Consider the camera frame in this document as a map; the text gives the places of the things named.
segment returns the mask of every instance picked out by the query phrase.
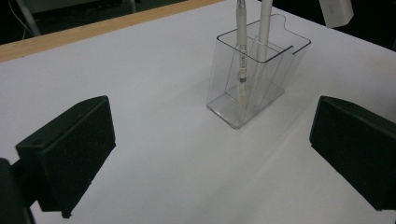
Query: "pen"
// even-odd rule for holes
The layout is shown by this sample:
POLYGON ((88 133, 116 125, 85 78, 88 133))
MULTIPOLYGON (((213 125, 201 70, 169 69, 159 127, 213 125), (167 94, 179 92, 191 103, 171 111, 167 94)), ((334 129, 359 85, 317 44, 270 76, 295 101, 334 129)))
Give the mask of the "pen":
POLYGON ((239 64, 237 77, 238 106, 241 122, 244 121, 247 113, 247 8, 245 0, 237 0, 236 3, 236 45, 239 49, 239 64))
POLYGON ((270 22, 271 22, 271 10, 272 10, 273 0, 262 0, 262 10, 260 15, 260 30, 259 30, 259 45, 257 49, 257 61, 259 62, 256 68, 255 81, 253 84, 253 104, 260 107, 262 104, 262 95, 264 90, 259 85, 262 78, 262 72, 264 65, 262 62, 266 60, 267 46, 268 46, 268 36, 270 32, 270 22))

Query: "white table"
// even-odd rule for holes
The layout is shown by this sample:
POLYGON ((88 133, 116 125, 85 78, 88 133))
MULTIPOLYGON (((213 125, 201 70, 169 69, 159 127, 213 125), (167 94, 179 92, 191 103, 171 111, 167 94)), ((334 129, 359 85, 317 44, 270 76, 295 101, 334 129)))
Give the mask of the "white table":
MULTIPOLYGON (((308 137, 320 95, 396 121, 396 53, 287 17, 312 45, 286 93, 239 131, 205 107, 215 38, 235 1, 0 63, 0 157, 79 101, 107 95, 117 146, 70 219, 45 223, 390 224, 308 137)), ((247 1, 247 21, 260 3, 247 1)))

